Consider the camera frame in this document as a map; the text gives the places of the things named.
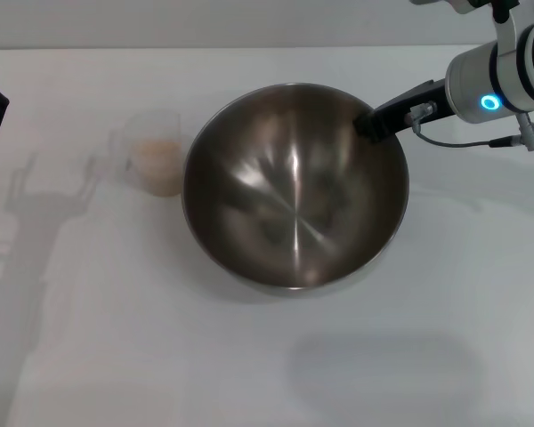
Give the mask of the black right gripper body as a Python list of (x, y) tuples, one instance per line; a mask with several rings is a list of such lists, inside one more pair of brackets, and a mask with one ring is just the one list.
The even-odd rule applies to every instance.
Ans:
[(423, 123), (449, 116), (449, 101), (443, 79), (426, 81), (373, 110), (380, 122), (384, 139), (411, 128), (411, 109), (419, 106), (433, 108), (431, 114), (422, 118)]

